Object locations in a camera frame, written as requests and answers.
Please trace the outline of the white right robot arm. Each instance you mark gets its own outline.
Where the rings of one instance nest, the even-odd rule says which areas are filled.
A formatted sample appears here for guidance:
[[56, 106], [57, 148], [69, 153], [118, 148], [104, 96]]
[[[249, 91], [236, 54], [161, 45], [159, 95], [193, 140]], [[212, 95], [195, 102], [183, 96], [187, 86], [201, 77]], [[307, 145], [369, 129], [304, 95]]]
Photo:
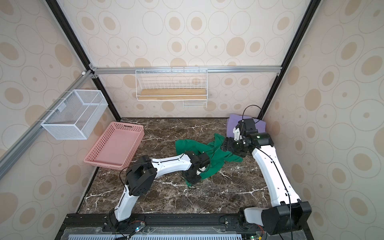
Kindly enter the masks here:
[[239, 157], [251, 153], [265, 179], [272, 207], [245, 208], [246, 223], [259, 225], [270, 235], [303, 229], [312, 213], [311, 205], [303, 202], [290, 184], [269, 134], [254, 133], [246, 137], [225, 138], [221, 149]]

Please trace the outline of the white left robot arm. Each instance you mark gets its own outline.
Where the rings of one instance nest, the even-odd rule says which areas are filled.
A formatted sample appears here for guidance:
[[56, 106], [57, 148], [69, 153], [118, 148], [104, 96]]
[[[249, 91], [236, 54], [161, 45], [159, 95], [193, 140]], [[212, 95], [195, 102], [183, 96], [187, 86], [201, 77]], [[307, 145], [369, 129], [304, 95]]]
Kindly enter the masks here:
[[137, 163], [127, 169], [124, 191], [114, 208], [114, 220], [117, 223], [128, 220], [137, 200], [150, 190], [155, 179], [181, 172], [183, 178], [194, 185], [202, 180], [201, 173], [208, 170], [210, 163], [211, 159], [206, 153], [197, 155], [192, 151], [163, 159], [142, 156]]

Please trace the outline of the green t-shirt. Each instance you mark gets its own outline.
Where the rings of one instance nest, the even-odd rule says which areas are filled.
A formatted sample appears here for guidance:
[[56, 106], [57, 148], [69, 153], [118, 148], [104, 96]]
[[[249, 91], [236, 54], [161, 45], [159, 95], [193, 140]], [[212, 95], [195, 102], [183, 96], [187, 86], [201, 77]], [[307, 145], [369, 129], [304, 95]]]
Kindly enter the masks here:
[[192, 151], [197, 155], [206, 153], [211, 160], [208, 169], [201, 173], [202, 180], [205, 180], [221, 170], [225, 163], [241, 163], [243, 158], [232, 154], [231, 152], [224, 152], [221, 150], [221, 146], [224, 143], [226, 137], [215, 134], [215, 140], [206, 144], [199, 143], [194, 140], [177, 140], [175, 142], [175, 148], [178, 155], [187, 151]]

